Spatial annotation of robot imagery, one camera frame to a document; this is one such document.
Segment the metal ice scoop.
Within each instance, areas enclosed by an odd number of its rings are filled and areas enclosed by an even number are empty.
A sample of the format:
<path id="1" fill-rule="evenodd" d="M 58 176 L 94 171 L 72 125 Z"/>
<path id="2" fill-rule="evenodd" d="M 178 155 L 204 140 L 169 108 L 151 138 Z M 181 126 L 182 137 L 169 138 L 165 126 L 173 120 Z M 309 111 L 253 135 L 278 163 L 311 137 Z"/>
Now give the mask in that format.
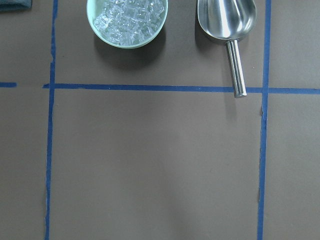
<path id="1" fill-rule="evenodd" d="M 239 41 L 257 22 L 257 7 L 253 0 L 198 0 L 198 23 L 213 41 L 225 45 L 235 98 L 247 96 Z"/>

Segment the green bowl of ice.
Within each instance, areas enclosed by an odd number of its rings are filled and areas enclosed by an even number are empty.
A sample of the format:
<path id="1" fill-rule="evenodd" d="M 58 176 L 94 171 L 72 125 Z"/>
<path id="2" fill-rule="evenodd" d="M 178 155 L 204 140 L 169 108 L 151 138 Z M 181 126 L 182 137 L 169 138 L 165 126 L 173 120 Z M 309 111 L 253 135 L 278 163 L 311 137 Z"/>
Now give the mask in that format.
<path id="1" fill-rule="evenodd" d="M 95 35 L 120 49 L 137 49 L 155 39 L 162 30 L 167 0 L 88 0 L 86 14 Z"/>

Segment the grey folded cloth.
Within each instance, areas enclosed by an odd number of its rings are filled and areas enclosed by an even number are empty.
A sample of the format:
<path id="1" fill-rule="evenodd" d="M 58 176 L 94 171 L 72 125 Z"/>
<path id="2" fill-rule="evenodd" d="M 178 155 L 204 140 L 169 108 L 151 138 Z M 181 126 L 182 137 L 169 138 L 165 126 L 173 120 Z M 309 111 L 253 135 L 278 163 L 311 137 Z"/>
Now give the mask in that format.
<path id="1" fill-rule="evenodd" d="M 0 0 L 0 12 L 27 10 L 32 7 L 32 0 Z"/>

